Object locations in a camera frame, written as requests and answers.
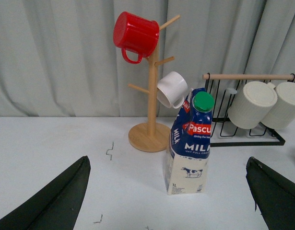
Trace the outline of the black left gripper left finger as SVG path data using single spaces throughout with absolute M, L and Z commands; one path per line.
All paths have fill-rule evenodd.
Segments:
M 0 230 L 72 230 L 88 185 L 91 165 L 83 156 L 8 215 Z

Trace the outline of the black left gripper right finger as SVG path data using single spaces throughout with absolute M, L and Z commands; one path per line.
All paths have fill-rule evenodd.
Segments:
M 295 230 L 295 183 L 250 157 L 246 179 L 262 217 L 270 230 Z

